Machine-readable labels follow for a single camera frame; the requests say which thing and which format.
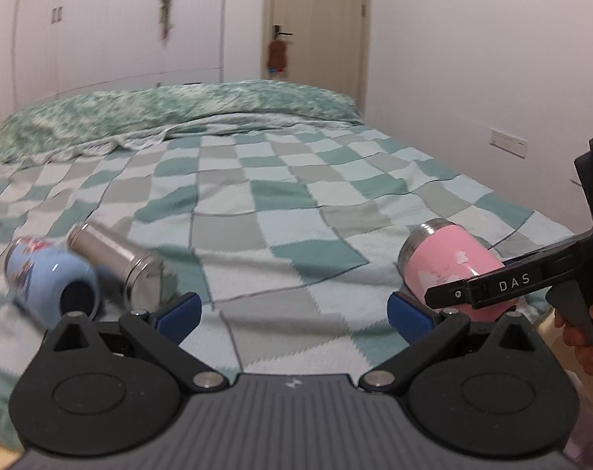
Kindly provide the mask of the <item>pink steel cup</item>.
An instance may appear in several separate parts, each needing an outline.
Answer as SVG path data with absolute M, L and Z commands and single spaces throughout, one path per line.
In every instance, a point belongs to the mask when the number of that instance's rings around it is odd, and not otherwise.
M 462 226 L 445 219 L 432 219 L 417 226 L 397 258 L 404 285 L 401 291 L 426 307 L 426 293 L 432 286 L 470 279 L 502 268 L 503 263 Z M 474 322 L 493 322 L 517 306 L 516 300 L 474 309 L 458 298 L 447 308 L 457 308 Z M 445 308 L 430 308 L 442 312 Z

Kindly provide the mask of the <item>stainless steel cup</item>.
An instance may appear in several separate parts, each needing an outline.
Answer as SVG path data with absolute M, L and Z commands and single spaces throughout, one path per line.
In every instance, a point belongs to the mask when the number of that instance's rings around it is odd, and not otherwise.
M 75 224 L 67 247 L 118 284 L 125 307 L 156 311 L 171 296 L 171 282 L 164 261 L 97 221 Z

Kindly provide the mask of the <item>light blue cartoon cup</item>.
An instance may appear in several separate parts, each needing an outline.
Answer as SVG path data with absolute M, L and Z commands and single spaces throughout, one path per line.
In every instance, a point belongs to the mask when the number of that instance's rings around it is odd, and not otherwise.
M 45 329 L 52 330 L 69 312 L 93 319 L 101 304 L 95 268 L 42 238 L 14 240 L 5 255 L 4 276 L 16 304 Z

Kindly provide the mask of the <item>green checkered blanket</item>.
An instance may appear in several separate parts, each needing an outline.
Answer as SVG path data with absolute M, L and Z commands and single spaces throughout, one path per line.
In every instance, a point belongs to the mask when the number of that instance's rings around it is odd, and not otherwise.
M 41 334 L 5 296 L 23 235 L 61 242 L 99 221 L 156 251 L 203 301 L 185 348 L 241 371 L 359 376 L 404 340 L 386 304 L 417 225 L 445 217 L 509 258 L 566 227 L 368 127 L 192 132 L 139 151 L 0 172 L 0 447 L 18 450 L 7 401 Z

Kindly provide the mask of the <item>green floral duvet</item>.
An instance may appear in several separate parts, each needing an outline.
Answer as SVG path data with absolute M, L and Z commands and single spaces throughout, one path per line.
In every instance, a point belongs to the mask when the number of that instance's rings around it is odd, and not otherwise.
M 258 116 L 359 124 L 345 94 L 280 81 L 249 80 L 94 91 L 34 105 L 0 123 L 0 165 L 42 165 L 116 146 L 141 148 L 170 134 L 202 132 L 213 117 Z

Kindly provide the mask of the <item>white wardrobe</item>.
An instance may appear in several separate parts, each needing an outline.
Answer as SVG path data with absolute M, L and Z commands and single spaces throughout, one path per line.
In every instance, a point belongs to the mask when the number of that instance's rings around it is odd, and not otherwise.
M 15 104 L 220 82 L 223 21 L 224 0 L 172 0 L 163 42 L 159 0 L 18 0 Z

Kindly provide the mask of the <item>green hanging ornament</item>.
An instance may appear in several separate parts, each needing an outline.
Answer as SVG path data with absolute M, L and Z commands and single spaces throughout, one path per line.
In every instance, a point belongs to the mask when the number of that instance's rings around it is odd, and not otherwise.
M 159 0 L 159 25 L 163 42 L 169 38 L 171 30 L 171 7 L 172 0 Z

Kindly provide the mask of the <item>beige wooden door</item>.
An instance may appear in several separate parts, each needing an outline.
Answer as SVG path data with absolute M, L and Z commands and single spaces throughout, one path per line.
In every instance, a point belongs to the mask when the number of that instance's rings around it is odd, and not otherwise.
M 263 0 L 261 75 L 347 94 L 363 106 L 370 1 Z M 271 78 L 267 58 L 275 24 L 292 36 L 283 38 L 287 44 L 287 70 Z

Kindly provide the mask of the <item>white wall socket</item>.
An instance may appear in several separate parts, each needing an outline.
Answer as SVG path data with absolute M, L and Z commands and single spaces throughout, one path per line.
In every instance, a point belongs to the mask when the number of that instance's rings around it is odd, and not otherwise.
M 501 132 L 500 130 L 490 131 L 490 145 L 521 159 L 525 159 L 526 154 L 528 154 L 528 142 L 526 140 Z

